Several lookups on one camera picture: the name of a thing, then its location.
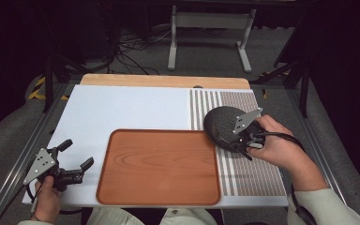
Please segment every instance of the dark background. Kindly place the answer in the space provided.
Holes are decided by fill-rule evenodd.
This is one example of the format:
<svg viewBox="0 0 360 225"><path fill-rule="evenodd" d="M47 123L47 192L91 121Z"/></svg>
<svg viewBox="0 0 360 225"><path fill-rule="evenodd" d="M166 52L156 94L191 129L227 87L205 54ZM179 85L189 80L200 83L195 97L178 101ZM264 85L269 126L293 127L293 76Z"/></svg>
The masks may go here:
<svg viewBox="0 0 360 225"><path fill-rule="evenodd" d="M303 53L312 52L311 80L360 173L360 1L325 2L330 4L307 13L300 23L302 9L263 8L254 25L297 25L280 61L305 59ZM40 74L48 53L61 53L79 64L100 59L114 53L109 43L117 40L120 25L146 38L152 26L167 23L170 15L170 6L1 0L0 121L24 104L25 90ZM62 82L68 79L66 72L56 76Z"/></svg>

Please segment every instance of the gray striped surface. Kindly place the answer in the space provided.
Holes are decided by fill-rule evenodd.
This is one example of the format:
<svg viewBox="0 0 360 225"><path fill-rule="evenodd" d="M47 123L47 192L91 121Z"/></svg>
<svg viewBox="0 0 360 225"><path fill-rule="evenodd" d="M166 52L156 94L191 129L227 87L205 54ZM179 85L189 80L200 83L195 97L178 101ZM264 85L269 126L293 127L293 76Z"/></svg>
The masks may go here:
<svg viewBox="0 0 360 225"><path fill-rule="evenodd" d="M203 119L212 109L233 106L244 112L258 108L253 91L190 90L191 129L202 130ZM263 160L249 161L239 153L221 148L217 167L224 196L286 196L279 169Z"/></svg>

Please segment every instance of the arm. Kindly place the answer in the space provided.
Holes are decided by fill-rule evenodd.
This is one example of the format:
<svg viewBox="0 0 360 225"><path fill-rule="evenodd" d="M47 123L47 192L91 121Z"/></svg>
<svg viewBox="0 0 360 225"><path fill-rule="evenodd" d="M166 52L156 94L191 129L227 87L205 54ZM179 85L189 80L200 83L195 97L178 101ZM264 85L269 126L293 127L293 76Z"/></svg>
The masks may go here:
<svg viewBox="0 0 360 225"><path fill-rule="evenodd" d="M51 176L47 176L42 184L36 182L35 190L40 187L37 193L37 209L30 220L23 221L19 225L54 224L60 212L60 197L58 190L53 187L53 183L54 179Z"/></svg>
<svg viewBox="0 0 360 225"><path fill-rule="evenodd" d="M269 115L256 118L256 121L268 132L292 135ZM266 136L264 148L248 148L247 151L252 157L279 166L291 175L295 199L299 206L309 211L316 224L360 224L360 216L328 188L316 164L297 144L276 136ZM293 198L288 199L288 224L306 224L300 215L296 215Z"/></svg>
<svg viewBox="0 0 360 225"><path fill-rule="evenodd" d="M268 132L281 132L292 135L288 129L269 115L258 117L256 121ZM248 148L247 151L252 157L261 158L285 169L291 175L293 187L296 191L328 188L315 163L293 142L288 142L276 136L267 136L264 148Z"/></svg>

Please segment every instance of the light wooden edge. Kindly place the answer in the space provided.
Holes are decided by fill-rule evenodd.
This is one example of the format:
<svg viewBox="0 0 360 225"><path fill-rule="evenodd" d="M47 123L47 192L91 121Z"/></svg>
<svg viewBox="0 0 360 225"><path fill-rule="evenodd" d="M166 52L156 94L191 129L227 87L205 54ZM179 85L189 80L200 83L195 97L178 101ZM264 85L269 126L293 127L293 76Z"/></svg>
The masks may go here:
<svg viewBox="0 0 360 225"><path fill-rule="evenodd" d="M105 86L155 86L186 87L199 85L203 88L250 89L248 80L243 78L190 77L164 75L123 75L123 74L85 74L82 85Z"/></svg>

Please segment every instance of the metal frame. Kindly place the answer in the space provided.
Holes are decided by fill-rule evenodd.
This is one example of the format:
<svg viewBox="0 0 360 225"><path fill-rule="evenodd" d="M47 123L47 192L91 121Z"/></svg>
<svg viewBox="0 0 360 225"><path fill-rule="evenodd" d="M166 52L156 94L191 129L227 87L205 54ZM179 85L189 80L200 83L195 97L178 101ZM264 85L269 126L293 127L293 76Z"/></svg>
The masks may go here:
<svg viewBox="0 0 360 225"><path fill-rule="evenodd" d="M250 66L247 52L247 46L250 30L255 18L256 9L252 9L249 14L225 14L225 13L193 13L177 12L176 6L172 7L172 43L169 52L168 70L174 70L177 53L177 27L199 27L199 28L225 28L225 29L243 29L244 36L241 41L236 42L236 46L241 57L242 66L246 73L250 73Z"/></svg>
<svg viewBox="0 0 360 225"><path fill-rule="evenodd" d="M15 192L16 186L20 183L23 183L21 180L27 163L31 159L32 156L36 154L39 150L37 149L38 141L42 135L42 130L45 128L47 123L49 122L55 107L57 106L58 102L61 100L61 96L63 96L64 92L67 89L66 83L59 83L57 89L55 91L55 100L52 102L51 107L48 111L43 113L38 122L34 131L32 132L30 138L28 139L26 145L24 146L22 152L20 153L17 161L14 163L14 166L7 174L7 178L0 189L0 215L4 211L5 206L10 201L11 196Z"/></svg>
<svg viewBox="0 0 360 225"><path fill-rule="evenodd" d="M311 145L311 153L315 159L315 163L317 163L318 167L321 170L321 173L323 175L323 178L325 179L328 186L333 189L336 194L339 196L339 198L347 205L346 200L344 199L343 194L341 193L340 186L338 184L337 179L332 173L332 170L329 167L328 162L325 159L325 156L323 155L323 150L318 142L317 137L315 136L314 130L311 127L311 124L309 123L308 119L304 117L302 112L300 111L298 107L298 96L296 94L296 91L294 89L287 89L287 94L289 97L289 100L291 101L292 107L296 113L297 119L299 120L300 124L302 125L304 131L307 134L309 143Z"/></svg>

